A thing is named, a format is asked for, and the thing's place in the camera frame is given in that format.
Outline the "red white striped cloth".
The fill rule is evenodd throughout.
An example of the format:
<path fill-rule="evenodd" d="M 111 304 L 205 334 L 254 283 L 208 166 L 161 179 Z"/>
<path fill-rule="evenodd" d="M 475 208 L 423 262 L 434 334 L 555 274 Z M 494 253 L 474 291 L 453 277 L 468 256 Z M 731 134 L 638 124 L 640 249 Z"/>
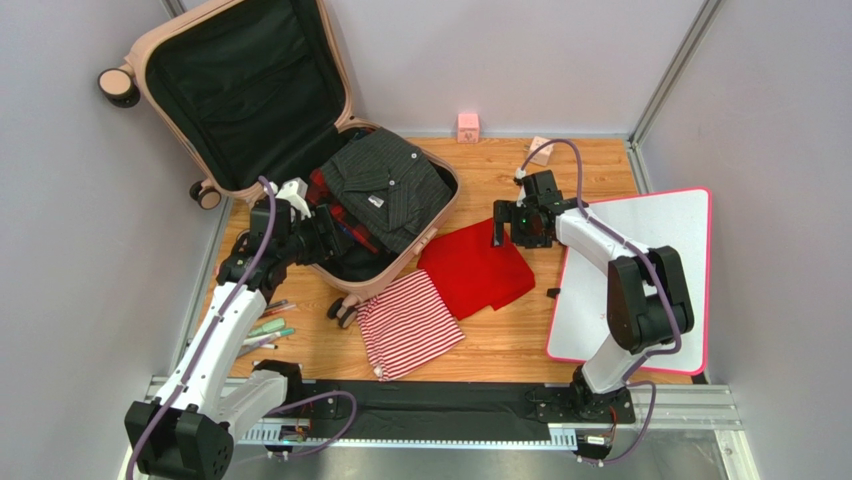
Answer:
<path fill-rule="evenodd" d="M 368 361 L 381 382 L 399 380 L 444 355 L 465 334 L 423 270 L 393 281 L 356 307 Z"/>

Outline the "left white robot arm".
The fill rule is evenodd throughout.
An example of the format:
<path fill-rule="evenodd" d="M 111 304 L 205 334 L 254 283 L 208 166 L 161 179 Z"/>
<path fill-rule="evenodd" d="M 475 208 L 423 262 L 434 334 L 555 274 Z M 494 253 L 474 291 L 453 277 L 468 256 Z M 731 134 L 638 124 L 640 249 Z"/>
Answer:
<path fill-rule="evenodd" d="M 295 364 L 264 361 L 228 395 L 222 390 L 249 331 L 291 265 L 343 254 L 350 240 L 326 206 L 300 213 L 287 200 L 259 200 L 250 228 L 222 262 L 210 309 L 180 363 L 151 401 L 125 415 L 133 450 L 125 476 L 221 479 L 241 439 L 266 414 L 303 405 Z"/>

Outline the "pink suitcase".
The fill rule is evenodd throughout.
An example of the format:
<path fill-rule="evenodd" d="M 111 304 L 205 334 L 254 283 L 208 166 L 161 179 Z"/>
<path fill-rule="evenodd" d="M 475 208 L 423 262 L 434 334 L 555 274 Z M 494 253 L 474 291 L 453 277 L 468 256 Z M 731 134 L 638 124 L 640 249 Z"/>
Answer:
<path fill-rule="evenodd" d="M 309 174 L 370 122 L 351 89 L 320 1 L 208 1 L 139 38 L 97 80 L 114 106 L 148 101 L 204 179 L 205 210 L 262 196 L 272 181 Z"/>

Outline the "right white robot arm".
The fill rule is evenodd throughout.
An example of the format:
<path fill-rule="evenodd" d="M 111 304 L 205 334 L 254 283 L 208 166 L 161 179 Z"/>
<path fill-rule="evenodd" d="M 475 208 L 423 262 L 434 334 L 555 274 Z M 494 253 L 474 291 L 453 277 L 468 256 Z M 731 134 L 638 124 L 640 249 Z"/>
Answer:
<path fill-rule="evenodd" d="M 695 323 L 682 260 L 671 246 L 630 240 L 581 197 L 564 198 L 549 170 L 529 174 L 517 169 L 513 181 L 518 198 L 493 204 L 492 246 L 511 242 L 536 249 L 559 242 L 607 280 L 609 334 L 570 383 L 573 408 L 589 416 L 614 403 L 648 359 L 681 350 L 683 335 Z"/>

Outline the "red black plaid shirt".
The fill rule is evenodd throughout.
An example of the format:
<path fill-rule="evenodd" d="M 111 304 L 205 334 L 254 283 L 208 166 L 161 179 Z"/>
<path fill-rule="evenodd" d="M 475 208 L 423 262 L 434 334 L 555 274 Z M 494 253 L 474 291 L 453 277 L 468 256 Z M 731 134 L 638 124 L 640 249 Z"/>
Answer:
<path fill-rule="evenodd" d="M 371 253 L 378 254 L 386 251 L 385 246 L 367 226 L 349 212 L 331 192 L 320 168 L 313 170 L 309 175 L 306 200 L 314 207 L 326 206 L 342 231 Z"/>

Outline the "dark pinstripe shirt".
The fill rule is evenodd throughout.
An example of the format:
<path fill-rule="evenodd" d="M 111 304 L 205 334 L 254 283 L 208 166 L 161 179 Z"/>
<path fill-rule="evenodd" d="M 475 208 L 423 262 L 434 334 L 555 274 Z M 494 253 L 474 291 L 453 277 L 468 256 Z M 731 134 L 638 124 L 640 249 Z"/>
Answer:
<path fill-rule="evenodd" d="M 454 194 L 419 147 L 384 128 L 347 144 L 320 171 L 342 206 L 397 254 Z"/>

